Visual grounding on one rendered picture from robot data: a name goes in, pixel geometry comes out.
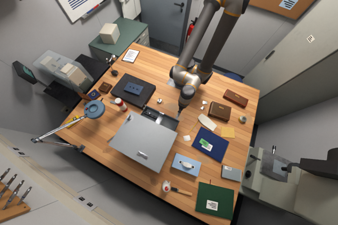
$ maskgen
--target gray door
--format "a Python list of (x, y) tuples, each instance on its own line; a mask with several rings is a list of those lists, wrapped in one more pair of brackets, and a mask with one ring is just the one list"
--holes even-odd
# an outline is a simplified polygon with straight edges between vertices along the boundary
[(170, 48), (168, 52), (179, 55), (192, 0), (140, 0), (140, 4), (141, 21), (149, 25), (150, 45), (166, 51)]

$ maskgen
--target green filing cabinet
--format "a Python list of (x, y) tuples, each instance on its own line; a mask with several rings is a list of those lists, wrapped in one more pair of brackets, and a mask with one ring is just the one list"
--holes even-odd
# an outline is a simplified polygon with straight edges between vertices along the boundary
[(110, 59), (112, 54), (119, 57), (133, 42), (150, 47), (148, 24), (122, 17), (114, 23), (118, 24), (120, 32), (115, 45), (104, 44), (100, 35), (89, 44), (99, 61), (105, 63), (106, 58)]

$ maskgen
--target brush with wooden handle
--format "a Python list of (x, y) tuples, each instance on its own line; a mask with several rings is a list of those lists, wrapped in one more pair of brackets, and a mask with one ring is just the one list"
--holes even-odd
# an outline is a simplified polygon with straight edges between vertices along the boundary
[(172, 191), (179, 192), (179, 193), (182, 193), (182, 194), (184, 194), (184, 195), (189, 195), (189, 196), (192, 196), (192, 195), (193, 195), (193, 194), (190, 193), (190, 192), (183, 191), (183, 190), (179, 190), (178, 188), (175, 188), (175, 187), (171, 187), (171, 190), (172, 190)]

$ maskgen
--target green card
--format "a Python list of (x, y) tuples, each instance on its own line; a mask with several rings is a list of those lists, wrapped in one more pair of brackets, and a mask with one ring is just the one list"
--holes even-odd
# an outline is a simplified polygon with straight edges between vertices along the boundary
[(199, 143), (201, 143), (202, 145), (204, 145), (204, 147), (207, 147), (209, 142), (207, 142), (206, 140), (204, 140), (203, 138), (199, 141)]
[(199, 182), (195, 211), (233, 219), (234, 190)]

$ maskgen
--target wooden tabletop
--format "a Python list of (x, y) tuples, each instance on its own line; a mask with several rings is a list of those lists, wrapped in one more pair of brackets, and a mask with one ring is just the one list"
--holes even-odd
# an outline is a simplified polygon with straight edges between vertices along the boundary
[[(123, 54), (113, 66), (119, 72), (119, 76), (113, 77), (111, 70), (108, 70), (95, 84), (94, 89), (98, 90), (102, 82), (115, 86), (120, 78), (125, 73), (128, 73), (156, 86), (156, 91), (147, 104), (149, 107), (175, 117), (179, 109), (178, 98), (180, 90), (166, 83), (169, 79), (169, 71), (176, 64), (177, 58), (135, 43), (129, 46), (129, 48), (140, 51), (135, 62), (128, 63), (122, 61)], [(249, 99), (247, 107), (243, 109), (224, 99), (223, 94), (227, 89)], [(101, 94), (99, 100), (104, 98), (102, 102), (106, 107), (103, 116), (96, 120), (87, 118), (72, 128), (65, 128), (56, 134), (71, 144), (83, 144), (85, 146), (85, 154), (194, 217), (213, 225), (230, 224), (230, 220), (195, 211), (198, 184), (199, 182), (211, 182), (213, 185), (234, 190), (235, 206), (240, 182), (221, 178), (222, 165), (244, 170), (257, 110), (259, 90), (214, 73), (206, 85), (199, 87), (190, 105), (182, 111), (179, 117), (180, 122), (176, 129), (178, 136), (160, 173), (148, 169), (108, 146), (107, 140), (115, 135), (129, 112), (134, 111), (140, 114), (141, 109), (127, 103), (128, 111), (122, 112), (118, 106), (110, 103), (110, 100), (115, 99), (114, 96), (110, 93), (105, 94), (101, 92)], [(161, 104), (157, 103), (158, 98), (163, 100)], [(208, 101), (208, 105), (203, 105), (202, 101)], [(198, 121), (198, 116), (201, 113), (207, 115), (212, 101), (232, 107), (230, 121), (228, 122), (211, 117), (211, 120), (218, 125), (214, 133), (219, 136), (221, 127), (235, 128), (235, 138), (225, 138), (230, 143), (222, 163), (215, 161), (191, 146), (202, 125), (199, 122), (190, 133), (189, 131)], [(76, 115), (82, 116), (84, 114), (84, 105), (82, 103), (73, 110), (65, 121)], [(248, 121), (245, 124), (241, 124), (238, 120), (239, 116), (242, 115), (247, 116)], [(191, 137), (191, 141), (185, 142), (183, 136), (188, 134)], [(194, 177), (171, 167), (176, 153), (202, 163), (199, 177)], [(161, 183), (164, 180), (171, 181), (172, 187), (192, 192), (193, 195), (188, 196), (173, 191), (164, 193), (161, 189)]]

